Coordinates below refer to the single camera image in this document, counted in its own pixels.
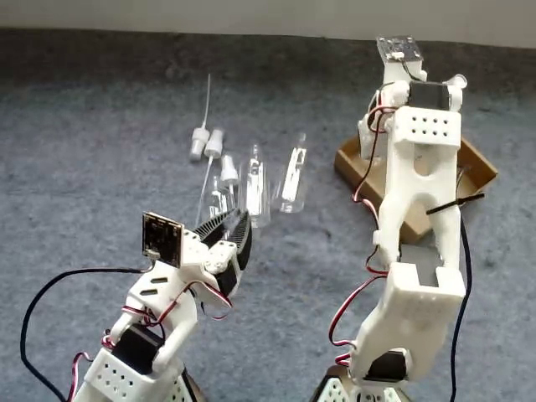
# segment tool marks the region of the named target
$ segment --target white plastic bracket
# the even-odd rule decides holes
[[[445,341],[447,325],[465,295],[459,271],[457,206],[430,215],[443,259],[443,266],[435,268],[437,286],[421,285],[415,264],[398,262],[399,230],[410,205],[418,201],[432,209],[456,199],[461,116],[454,111],[403,106],[394,113],[387,130],[385,196],[374,243],[389,275],[382,298],[361,325],[355,348],[350,351],[349,373],[357,384],[366,384],[363,379],[375,359],[399,348],[406,351],[405,380],[421,379],[430,371]],[[426,175],[415,171],[417,147],[428,164]]]

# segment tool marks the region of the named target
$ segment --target small circuit board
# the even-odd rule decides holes
[[[419,47],[410,36],[378,36],[376,38],[379,55],[385,63],[421,61]]]
[[[181,266],[183,226],[153,212],[143,215],[142,253],[168,265]]]

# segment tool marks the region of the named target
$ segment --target clear plastic tube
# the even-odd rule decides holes
[[[229,211],[228,195],[226,190],[219,185],[219,176],[213,176],[212,187],[207,195],[205,205],[207,206],[209,218]]]
[[[300,212],[305,205],[307,193],[306,138],[305,133],[298,135],[296,145],[291,150],[289,162],[277,182],[273,205],[281,212],[288,214]]]
[[[270,223],[270,184],[256,144],[248,160],[240,164],[239,206],[250,213],[252,227],[263,228]]]

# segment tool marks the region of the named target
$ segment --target black cable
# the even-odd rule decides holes
[[[462,205],[462,204],[467,203],[469,201],[474,201],[475,199],[484,198],[484,195],[485,195],[484,193],[478,193],[478,194],[470,195],[468,197],[456,198],[454,201],[450,201],[449,203],[440,205],[439,207],[428,209],[426,211],[426,214],[427,215],[432,215],[432,214],[435,214],[436,212],[442,211],[443,209],[453,207],[454,205]]]
[[[451,402],[454,402],[456,399],[456,345],[458,344],[458,336],[460,335],[461,320],[463,320],[463,314],[465,313],[467,302],[469,301],[469,296],[471,295],[472,289],[472,264],[471,264],[471,251],[469,250],[469,241],[467,240],[466,226],[463,223],[463,218],[461,218],[461,242],[463,243],[463,251],[466,256],[466,295],[461,301],[460,311],[458,312],[458,318],[456,319],[456,325],[454,326],[454,335],[452,336],[452,346],[451,346],[451,382],[452,382],[452,392],[451,392]]]
[[[404,71],[405,71],[406,73],[408,73],[408,75],[410,76],[410,78],[411,78],[412,80],[415,80],[415,81],[421,81],[421,82],[422,82],[422,79],[420,79],[420,78],[418,78],[418,77],[415,77],[414,75],[412,75],[412,74],[410,73],[410,69],[408,69],[408,65],[406,64],[406,62],[405,62],[404,59],[402,59],[400,62],[402,63],[402,67],[404,67]]]
[[[23,319],[23,326],[20,331],[20,358],[23,361],[26,368],[32,373],[35,378],[37,378],[41,383],[43,383],[48,389],[50,389],[61,402],[66,402],[67,399],[61,394],[59,389],[55,387],[54,384],[52,384],[43,374],[41,374],[28,360],[26,357],[26,336],[28,332],[28,324],[30,321],[30,316],[32,315],[32,312],[34,311],[35,306],[37,305],[38,301],[43,297],[43,295],[47,292],[48,289],[50,289],[53,285],[61,281],[67,276],[76,275],[76,274],[87,274],[91,272],[116,272],[116,273],[122,273],[122,274],[143,274],[146,273],[147,270],[138,270],[134,268],[84,268],[81,270],[74,270],[74,271],[66,271],[63,272],[57,276],[55,276],[52,280],[50,280],[45,286],[41,288],[41,290],[38,292],[37,295],[35,295],[34,299],[28,306],[28,309],[26,310],[26,313],[24,314]]]

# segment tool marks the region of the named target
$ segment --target black cable tie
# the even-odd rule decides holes
[[[464,204],[464,203],[466,203],[468,201],[473,201],[473,200],[479,199],[479,198],[484,198],[484,193],[473,194],[473,195],[470,195],[469,197],[457,198],[454,201],[450,201],[447,204],[443,204],[443,205],[440,205],[439,207],[428,209],[426,211],[426,214],[427,215],[432,215],[432,214],[435,214],[437,212],[442,211],[443,209],[453,207],[454,205],[462,205],[462,204]]]

